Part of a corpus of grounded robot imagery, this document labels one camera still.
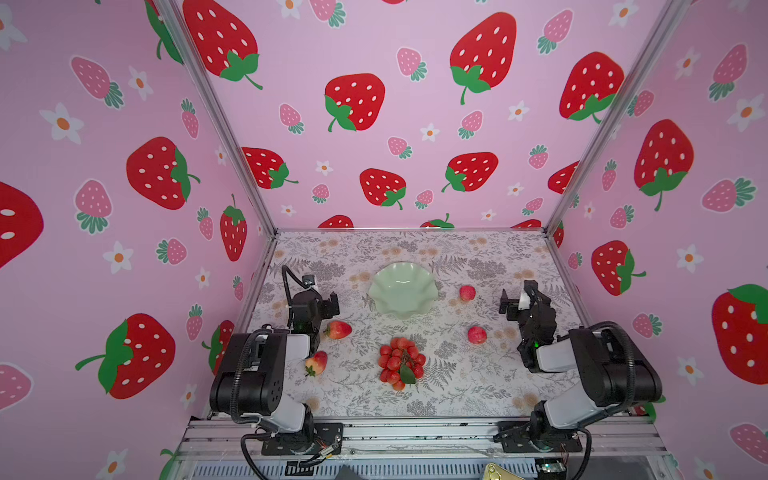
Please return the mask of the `red wax apple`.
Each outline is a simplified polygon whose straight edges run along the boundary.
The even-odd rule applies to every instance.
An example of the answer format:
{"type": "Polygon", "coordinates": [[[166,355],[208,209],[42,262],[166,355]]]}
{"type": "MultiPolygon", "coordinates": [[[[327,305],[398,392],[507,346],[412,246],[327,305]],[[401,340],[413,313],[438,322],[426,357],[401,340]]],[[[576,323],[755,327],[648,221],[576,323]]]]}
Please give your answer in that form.
{"type": "Polygon", "coordinates": [[[318,351],[305,360],[305,375],[308,377],[317,377],[325,371],[327,364],[328,354],[324,351],[318,351]]]}
{"type": "Polygon", "coordinates": [[[331,321],[325,328],[325,335],[332,340],[341,340],[352,333],[352,327],[343,321],[331,321]]]}

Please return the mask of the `pink fake fruit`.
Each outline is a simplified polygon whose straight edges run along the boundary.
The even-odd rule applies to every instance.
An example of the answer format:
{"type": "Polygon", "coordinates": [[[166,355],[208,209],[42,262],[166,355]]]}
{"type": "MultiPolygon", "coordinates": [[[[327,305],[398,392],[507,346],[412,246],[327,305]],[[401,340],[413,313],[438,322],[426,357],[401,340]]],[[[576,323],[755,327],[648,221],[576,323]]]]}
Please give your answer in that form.
{"type": "Polygon", "coordinates": [[[459,289],[459,297],[463,302],[474,300],[476,295],[476,289],[471,285],[463,285],[459,289]]]}
{"type": "Polygon", "coordinates": [[[480,326],[473,326],[467,332],[468,341],[473,345],[481,345],[487,341],[487,332],[480,326]]]}

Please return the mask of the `red fake berry bunch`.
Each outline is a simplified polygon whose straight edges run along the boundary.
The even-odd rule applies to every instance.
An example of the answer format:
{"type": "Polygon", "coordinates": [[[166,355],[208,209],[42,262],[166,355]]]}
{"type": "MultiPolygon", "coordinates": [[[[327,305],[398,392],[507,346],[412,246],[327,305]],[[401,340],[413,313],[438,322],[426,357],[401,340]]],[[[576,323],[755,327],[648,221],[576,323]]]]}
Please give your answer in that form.
{"type": "Polygon", "coordinates": [[[379,380],[389,384],[394,391],[402,392],[424,378],[426,361],[414,341],[395,337],[379,348],[379,380]]]}

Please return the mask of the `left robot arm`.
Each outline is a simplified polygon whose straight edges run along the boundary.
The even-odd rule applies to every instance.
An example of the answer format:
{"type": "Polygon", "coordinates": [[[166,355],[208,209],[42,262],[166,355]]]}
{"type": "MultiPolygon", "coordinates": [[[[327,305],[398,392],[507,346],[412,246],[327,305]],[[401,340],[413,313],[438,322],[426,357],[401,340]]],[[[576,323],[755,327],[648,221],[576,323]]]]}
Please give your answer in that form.
{"type": "Polygon", "coordinates": [[[322,297],[313,275],[298,277],[283,266],[281,276],[288,325],[231,337],[210,389],[209,408],[236,424],[258,424],[274,434],[308,435],[314,428],[311,409],[283,395],[286,364],[318,352],[322,322],[340,313],[339,302],[334,293],[322,297]]]}

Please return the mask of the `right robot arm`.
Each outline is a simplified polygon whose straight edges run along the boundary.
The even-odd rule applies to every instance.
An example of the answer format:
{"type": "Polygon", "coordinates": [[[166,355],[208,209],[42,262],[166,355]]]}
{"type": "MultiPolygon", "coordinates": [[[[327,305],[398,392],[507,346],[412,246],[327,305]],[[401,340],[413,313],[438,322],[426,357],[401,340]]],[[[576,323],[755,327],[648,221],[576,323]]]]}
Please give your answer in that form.
{"type": "Polygon", "coordinates": [[[575,385],[537,403],[527,421],[498,424],[493,441],[505,452],[577,451],[587,426],[661,399],[659,375],[617,323],[600,322],[558,336],[551,299],[534,280],[523,282],[518,299],[502,293],[499,312],[518,324],[517,351],[530,372],[578,373],[575,385]]]}

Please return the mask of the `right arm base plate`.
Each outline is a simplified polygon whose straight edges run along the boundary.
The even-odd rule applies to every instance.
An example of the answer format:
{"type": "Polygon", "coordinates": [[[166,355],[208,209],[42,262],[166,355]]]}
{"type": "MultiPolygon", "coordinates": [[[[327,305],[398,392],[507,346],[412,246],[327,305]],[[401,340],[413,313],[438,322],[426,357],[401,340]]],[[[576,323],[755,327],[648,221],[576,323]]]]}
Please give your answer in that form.
{"type": "Polygon", "coordinates": [[[583,451],[576,430],[535,426],[530,421],[501,421],[492,437],[505,453],[578,453],[583,451]]]}

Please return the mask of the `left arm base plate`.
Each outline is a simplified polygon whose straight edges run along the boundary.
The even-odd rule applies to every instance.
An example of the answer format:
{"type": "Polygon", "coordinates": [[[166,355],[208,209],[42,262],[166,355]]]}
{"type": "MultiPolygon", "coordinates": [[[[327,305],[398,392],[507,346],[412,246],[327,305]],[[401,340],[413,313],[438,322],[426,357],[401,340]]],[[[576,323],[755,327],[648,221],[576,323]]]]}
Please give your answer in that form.
{"type": "Polygon", "coordinates": [[[295,433],[278,433],[262,443],[263,456],[316,455],[341,452],[344,424],[320,422],[295,433]]]}

